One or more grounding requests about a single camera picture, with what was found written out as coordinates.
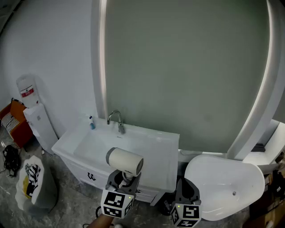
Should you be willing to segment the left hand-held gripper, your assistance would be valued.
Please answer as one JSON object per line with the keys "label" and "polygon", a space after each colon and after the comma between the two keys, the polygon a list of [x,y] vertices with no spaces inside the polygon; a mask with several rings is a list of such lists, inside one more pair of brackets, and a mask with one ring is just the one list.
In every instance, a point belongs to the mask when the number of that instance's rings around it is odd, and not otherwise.
{"label": "left hand-held gripper", "polygon": [[107,184],[111,185],[110,190],[104,189],[101,198],[102,214],[114,218],[123,219],[131,210],[137,187],[141,178],[141,173],[138,176],[129,177],[125,180],[125,192],[119,192],[114,187],[119,187],[122,182],[122,172],[115,170],[109,175]]}

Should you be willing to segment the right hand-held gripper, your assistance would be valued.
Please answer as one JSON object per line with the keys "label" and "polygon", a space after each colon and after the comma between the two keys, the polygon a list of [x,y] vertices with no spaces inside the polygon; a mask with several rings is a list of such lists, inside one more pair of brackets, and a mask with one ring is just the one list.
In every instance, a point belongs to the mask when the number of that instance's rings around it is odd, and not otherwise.
{"label": "right hand-held gripper", "polygon": [[190,180],[180,177],[170,212],[175,228],[193,228],[201,221],[200,192]]}

